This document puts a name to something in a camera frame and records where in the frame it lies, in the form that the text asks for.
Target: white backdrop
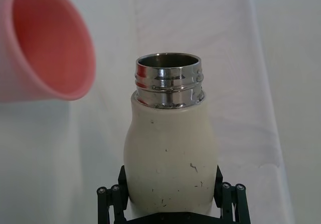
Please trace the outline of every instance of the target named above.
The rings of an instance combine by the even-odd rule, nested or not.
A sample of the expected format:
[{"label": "white backdrop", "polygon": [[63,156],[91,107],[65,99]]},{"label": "white backdrop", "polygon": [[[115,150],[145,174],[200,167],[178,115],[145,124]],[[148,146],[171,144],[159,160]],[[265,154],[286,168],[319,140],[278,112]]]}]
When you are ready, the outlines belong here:
[{"label": "white backdrop", "polygon": [[202,58],[219,164],[247,186],[252,223],[293,223],[252,0],[72,1],[97,79],[76,102],[0,105],[0,222],[95,223],[95,191],[123,163],[135,60],[180,51]]}]

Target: bottle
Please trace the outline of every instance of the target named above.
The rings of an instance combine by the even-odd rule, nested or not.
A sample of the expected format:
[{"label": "bottle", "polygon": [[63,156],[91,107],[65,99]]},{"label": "bottle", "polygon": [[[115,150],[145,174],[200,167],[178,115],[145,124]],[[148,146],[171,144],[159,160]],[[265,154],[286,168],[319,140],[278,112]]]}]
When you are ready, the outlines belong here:
[{"label": "bottle", "polygon": [[132,123],[124,147],[134,209],[145,214],[206,214],[214,195],[217,147],[200,58],[146,55],[136,61],[135,77]]}]

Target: bottle body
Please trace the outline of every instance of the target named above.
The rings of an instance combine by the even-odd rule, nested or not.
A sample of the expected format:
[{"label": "bottle body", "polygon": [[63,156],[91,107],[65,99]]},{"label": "bottle body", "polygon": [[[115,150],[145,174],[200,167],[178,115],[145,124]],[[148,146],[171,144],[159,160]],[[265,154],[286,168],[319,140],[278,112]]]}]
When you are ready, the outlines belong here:
[{"label": "bottle body", "polygon": [[217,148],[207,104],[159,109],[131,98],[132,123],[124,163],[132,203],[145,213],[211,207]]}]

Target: screw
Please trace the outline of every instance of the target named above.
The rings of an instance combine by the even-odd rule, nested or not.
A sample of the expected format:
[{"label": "screw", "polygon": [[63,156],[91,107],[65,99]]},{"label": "screw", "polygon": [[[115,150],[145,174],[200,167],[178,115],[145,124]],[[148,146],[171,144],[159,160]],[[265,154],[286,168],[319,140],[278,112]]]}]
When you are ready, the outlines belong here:
[{"label": "screw", "polygon": [[104,189],[104,188],[100,188],[99,190],[98,190],[98,193],[99,194],[102,194],[102,193],[104,193],[106,190]]},{"label": "screw", "polygon": [[238,185],[237,188],[238,188],[239,190],[244,190],[244,186],[243,186],[243,185]]},{"label": "screw", "polygon": [[118,191],[118,190],[119,190],[119,186],[118,186],[118,185],[113,186],[113,187],[112,187],[112,190],[113,190],[113,191]]},{"label": "screw", "polygon": [[230,188],[230,185],[227,184],[227,183],[224,183],[224,184],[223,184],[223,187],[224,187],[225,189],[228,189],[228,188]]}]

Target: cup rim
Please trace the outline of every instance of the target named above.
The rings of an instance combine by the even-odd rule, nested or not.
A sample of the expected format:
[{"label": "cup rim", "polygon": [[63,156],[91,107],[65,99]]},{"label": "cup rim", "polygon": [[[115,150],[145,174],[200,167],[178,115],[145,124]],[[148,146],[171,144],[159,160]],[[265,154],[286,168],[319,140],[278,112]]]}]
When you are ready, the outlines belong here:
[{"label": "cup rim", "polygon": [[3,37],[11,42],[10,50],[13,52],[12,57],[16,60],[17,64],[21,68],[21,70],[29,76],[29,81],[33,82],[35,86],[37,86],[43,92],[49,94],[54,98],[59,98],[62,100],[77,100],[83,97],[91,88],[94,78],[95,78],[95,52],[92,39],[90,37],[89,31],[85,25],[84,20],[82,19],[81,15],[78,13],[74,5],[70,0],[60,0],[64,2],[65,7],[68,8],[68,12],[71,14],[71,17],[77,19],[78,28],[80,29],[81,37],[85,40],[86,49],[87,49],[87,56],[88,61],[93,62],[94,64],[88,64],[88,72],[87,77],[85,78],[84,83],[75,91],[71,93],[61,93],[47,83],[45,83],[42,78],[33,70],[33,68],[29,65],[28,60],[25,57],[22,49],[20,48],[15,29],[13,23],[13,3],[14,0],[4,0],[4,11],[9,13],[5,17],[2,16],[3,19],[8,18],[5,20],[5,32]]}]

